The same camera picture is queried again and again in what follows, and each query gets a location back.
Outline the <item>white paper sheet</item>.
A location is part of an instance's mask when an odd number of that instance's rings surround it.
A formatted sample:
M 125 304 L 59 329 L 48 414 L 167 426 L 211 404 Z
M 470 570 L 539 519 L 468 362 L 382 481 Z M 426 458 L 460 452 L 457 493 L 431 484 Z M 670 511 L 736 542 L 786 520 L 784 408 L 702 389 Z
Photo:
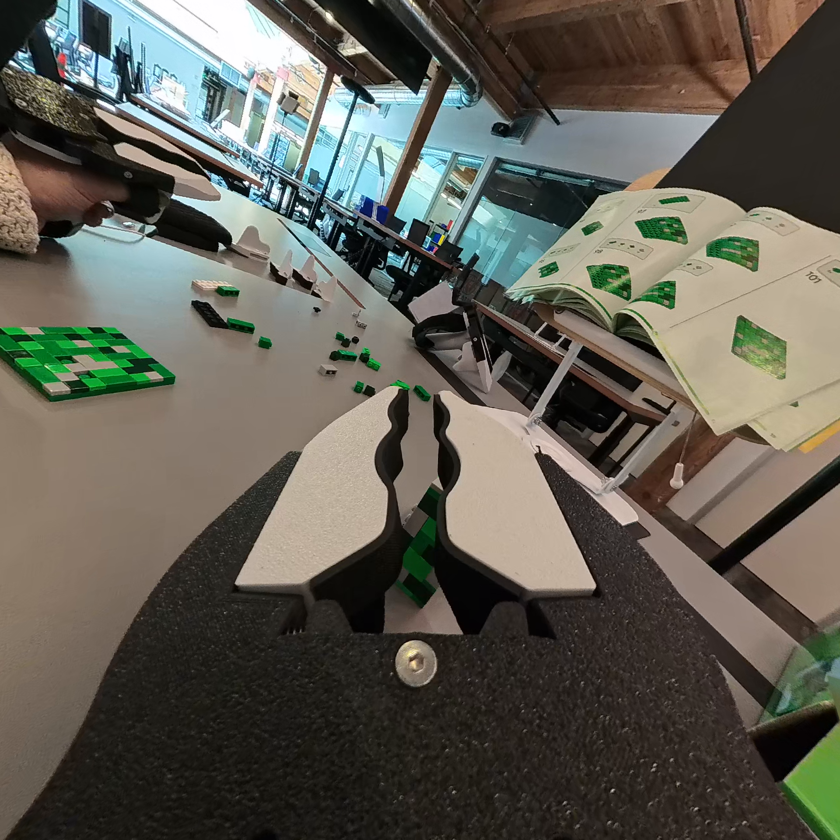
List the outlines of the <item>white paper sheet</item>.
M 408 303 L 407 308 L 414 318 L 416 326 L 439 315 L 451 312 L 462 313 L 462 306 L 454 302 L 453 296 L 453 288 L 448 283 L 441 282 L 421 296 L 415 297 Z

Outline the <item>green mosaic lego plate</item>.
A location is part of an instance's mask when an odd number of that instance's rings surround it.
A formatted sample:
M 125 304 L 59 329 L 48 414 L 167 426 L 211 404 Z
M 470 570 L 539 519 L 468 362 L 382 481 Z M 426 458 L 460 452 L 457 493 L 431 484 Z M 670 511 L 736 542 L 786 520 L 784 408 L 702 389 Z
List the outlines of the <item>green mosaic lego plate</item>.
M 114 327 L 2 327 L 1 358 L 53 403 L 175 383 L 170 369 Z

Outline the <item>black metal pole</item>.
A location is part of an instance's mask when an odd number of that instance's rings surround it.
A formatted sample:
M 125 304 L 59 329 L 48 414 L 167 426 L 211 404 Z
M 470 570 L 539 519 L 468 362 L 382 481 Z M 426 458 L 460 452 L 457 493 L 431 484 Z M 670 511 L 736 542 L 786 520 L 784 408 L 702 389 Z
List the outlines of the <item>black metal pole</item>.
M 708 561 L 708 566 L 720 575 L 729 572 L 801 516 L 802 513 L 813 507 L 820 499 L 834 490 L 838 484 L 839 457 L 835 457 L 833 461 L 815 473 L 745 533 L 732 541 L 729 546 L 721 549 Z

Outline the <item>wood-edged office desk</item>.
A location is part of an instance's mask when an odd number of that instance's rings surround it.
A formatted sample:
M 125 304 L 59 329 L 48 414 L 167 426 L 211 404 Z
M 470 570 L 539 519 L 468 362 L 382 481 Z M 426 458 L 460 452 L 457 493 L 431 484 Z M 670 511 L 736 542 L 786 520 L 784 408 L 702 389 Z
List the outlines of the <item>wood-edged office desk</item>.
M 535 353 L 557 365 L 560 365 L 567 353 L 570 352 L 570 350 L 563 350 L 560 346 L 542 340 L 537 333 L 527 329 L 524 325 L 480 302 L 476 303 L 475 306 L 479 315 L 497 323 L 500 329 L 504 329 L 511 336 L 516 337 L 519 342 L 527 344 Z M 568 372 L 611 399 L 615 404 L 620 405 L 623 412 L 636 423 L 648 426 L 660 424 L 664 422 L 667 415 L 676 409 L 676 402 L 672 402 L 668 407 L 652 402 L 646 397 L 642 399 L 642 402 L 635 402 L 634 394 L 627 388 L 603 376 L 599 371 L 592 369 L 590 365 L 580 362 L 579 356 L 574 358 Z

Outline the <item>small green lego pieces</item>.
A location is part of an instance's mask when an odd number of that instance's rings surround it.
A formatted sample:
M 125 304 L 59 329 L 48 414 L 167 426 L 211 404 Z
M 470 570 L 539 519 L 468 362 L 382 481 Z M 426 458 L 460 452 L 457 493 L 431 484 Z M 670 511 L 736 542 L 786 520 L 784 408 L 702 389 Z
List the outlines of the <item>small green lego pieces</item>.
M 339 347 L 331 351 L 328 362 L 322 364 L 334 365 L 338 369 L 338 373 L 334 377 L 323 377 L 319 374 L 318 366 L 317 373 L 319 376 L 325 379 L 334 379 L 344 366 L 352 364 L 360 367 L 362 371 L 375 373 L 381 370 L 382 363 L 372 356 L 369 348 L 360 345 L 359 337 L 351 337 L 342 332 L 337 332 L 334 338 L 339 342 Z M 396 379 L 389 386 L 413 393 L 424 403 L 429 403 L 432 400 L 431 393 L 420 384 L 410 385 L 405 380 Z

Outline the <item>wooden support post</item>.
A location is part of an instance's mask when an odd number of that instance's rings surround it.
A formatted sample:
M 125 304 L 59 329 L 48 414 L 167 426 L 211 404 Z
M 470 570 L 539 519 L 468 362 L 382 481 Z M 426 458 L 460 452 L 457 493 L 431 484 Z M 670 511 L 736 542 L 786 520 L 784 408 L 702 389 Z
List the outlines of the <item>wooden support post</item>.
M 390 216 L 396 214 L 400 202 L 403 199 L 413 170 L 419 160 L 419 156 L 434 125 L 438 112 L 441 109 L 451 81 L 451 74 L 441 65 L 436 64 L 423 103 L 416 114 L 413 126 L 408 134 L 385 194 L 384 204 L 388 207 Z

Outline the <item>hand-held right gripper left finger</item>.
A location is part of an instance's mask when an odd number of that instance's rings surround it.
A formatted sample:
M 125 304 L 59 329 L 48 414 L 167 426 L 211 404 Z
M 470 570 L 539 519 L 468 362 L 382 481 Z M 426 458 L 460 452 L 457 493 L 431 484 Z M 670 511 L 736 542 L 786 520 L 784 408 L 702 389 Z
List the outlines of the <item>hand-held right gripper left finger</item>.
M 395 481 L 403 469 L 408 393 L 388 385 L 334 420 L 300 452 L 237 574 L 237 592 L 341 606 L 357 633 L 381 634 L 385 594 L 407 533 Z

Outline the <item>white-topped long table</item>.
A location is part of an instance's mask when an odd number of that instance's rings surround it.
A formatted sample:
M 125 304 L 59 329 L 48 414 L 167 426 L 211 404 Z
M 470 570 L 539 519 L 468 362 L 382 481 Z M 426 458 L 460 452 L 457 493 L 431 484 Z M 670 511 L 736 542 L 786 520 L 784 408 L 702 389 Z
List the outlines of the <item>white-topped long table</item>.
M 171 142 L 175 147 L 196 160 L 208 174 L 222 178 L 228 190 L 248 196 L 251 189 L 262 190 L 264 188 L 264 183 L 257 174 L 246 169 L 238 163 L 234 156 L 222 152 L 209 140 L 204 140 L 194 133 L 176 127 L 133 104 L 117 105 L 115 112 L 123 119 Z

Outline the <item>black floor lamp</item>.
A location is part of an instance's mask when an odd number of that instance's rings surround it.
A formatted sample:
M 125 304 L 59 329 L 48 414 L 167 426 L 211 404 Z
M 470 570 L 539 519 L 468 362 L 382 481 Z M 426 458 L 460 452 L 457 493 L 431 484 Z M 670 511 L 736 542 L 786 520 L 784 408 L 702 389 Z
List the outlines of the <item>black floor lamp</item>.
M 340 157 L 343 141 L 344 141 L 345 135 L 348 131 L 348 128 L 350 126 L 350 121 L 353 117 L 354 110 L 355 110 L 355 107 L 356 107 L 356 104 L 357 104 L 358 100 L 361 99 L 366 104 L 374 104 L 375 103 L 375 99 L 373 98 L 371 93 L 367 90 L 366 87 L 361 85 L 359 82 L 357 82 L 355 80 L 352 80 L 349 77 L 341 77 L 341 82 L 342 82 L 343 86 L 348 91 L 351 92 L 351 94 L 352 94 L 351 102 L 350 102 L 350 105 L 348 107 L 346 118 L 343 122 L 342 130 L 340 132 L 340 135 L 339 135 L 339 138 L 337 140 L 335 149 L 333 151 L 333 155 L 332 155 L 332 159 L 331 159 L 330 166 L 329 166 L 329 169 L 328 169 L 328 173 L 324 177 L 321 192 L 320 192 L 320 194 L 318 194 L 318 197 L 316 198 L 316 200 L 314 201 L 314 203 L 311 207 L 311 211 L 310 211 L 310 214 L 309 214 L 309 217 L 308 217 L 308 224 L 307 224 L 307 227 L 308 227 L 309 230 L 313 230 L 316 226 L 317 221 L 318 221 L 318 217 L 319 217 L 319 214 L 322 210 L 322 205 L 323 205 L 324 199 L 325 199 L 325 197 L 328 193 L 329 184 L 332 180 L 333 172 L 335 170 L 336 164 L 337 164 L 338 159 Z

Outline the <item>silver ventilation duct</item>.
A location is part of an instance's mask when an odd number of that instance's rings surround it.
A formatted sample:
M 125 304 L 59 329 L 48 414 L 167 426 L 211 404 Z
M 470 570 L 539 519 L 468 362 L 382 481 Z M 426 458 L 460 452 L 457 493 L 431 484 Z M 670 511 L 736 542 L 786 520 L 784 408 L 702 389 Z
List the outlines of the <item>silver ventilation duct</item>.
M 380 1 L 377 4 L 392 14 L 447 71 L 460 88 L 460 106 L 475 107 L 484 93 L 480 55 L 449 19 L 441 3 Z

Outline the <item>black partition board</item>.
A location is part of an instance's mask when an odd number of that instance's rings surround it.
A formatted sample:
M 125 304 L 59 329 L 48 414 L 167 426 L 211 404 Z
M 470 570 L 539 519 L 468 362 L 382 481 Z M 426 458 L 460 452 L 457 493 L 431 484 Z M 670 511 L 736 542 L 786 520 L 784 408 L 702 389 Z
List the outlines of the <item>black partition board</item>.
M 839 1 L 825 1 L 658 183 L 839 232 Z

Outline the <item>ceiling-hung black screen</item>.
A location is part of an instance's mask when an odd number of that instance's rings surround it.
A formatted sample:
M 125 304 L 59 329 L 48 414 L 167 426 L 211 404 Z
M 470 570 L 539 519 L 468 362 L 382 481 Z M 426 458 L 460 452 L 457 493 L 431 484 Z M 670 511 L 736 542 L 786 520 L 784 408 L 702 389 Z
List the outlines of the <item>ceiling-hung black screen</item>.
M 380 1 L 316 1 L 413 94 L 426 80 L 432 55 Z

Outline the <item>green lego block build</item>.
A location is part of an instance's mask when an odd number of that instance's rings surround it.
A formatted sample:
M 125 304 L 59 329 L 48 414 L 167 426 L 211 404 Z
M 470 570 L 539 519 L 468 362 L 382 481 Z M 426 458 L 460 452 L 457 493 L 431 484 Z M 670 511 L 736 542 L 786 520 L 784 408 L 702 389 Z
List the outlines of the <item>green lego block build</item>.
M 425 607 L 437 591 L 434 564 L 441 494 L 442 488 L 435 480 L 402 520 L 408 543 L 395 588 L 417 608 Z

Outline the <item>lego instruction booklet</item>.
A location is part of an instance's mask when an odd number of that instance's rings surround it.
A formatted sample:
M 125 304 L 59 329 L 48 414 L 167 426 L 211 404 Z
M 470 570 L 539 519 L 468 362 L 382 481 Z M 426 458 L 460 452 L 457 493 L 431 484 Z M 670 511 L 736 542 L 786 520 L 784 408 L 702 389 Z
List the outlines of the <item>lego instruction booklet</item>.
M 839 237 L 779 209 L 651 188 L 599 196 L 507 290 L 663 357 L 715 434 L 838 431 Z

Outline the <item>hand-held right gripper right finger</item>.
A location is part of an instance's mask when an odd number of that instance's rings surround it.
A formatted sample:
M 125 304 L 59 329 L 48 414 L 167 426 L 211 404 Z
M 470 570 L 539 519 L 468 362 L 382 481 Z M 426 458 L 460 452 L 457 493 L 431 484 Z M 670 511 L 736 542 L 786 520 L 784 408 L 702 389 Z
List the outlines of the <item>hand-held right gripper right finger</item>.
M 459 629 L 478 635 L 498 605 L 515 604 L 528 631 L 533 603 L 595 596 L 537 445 L 452 392 L 434 397 L 434 432 L 434 570 Z

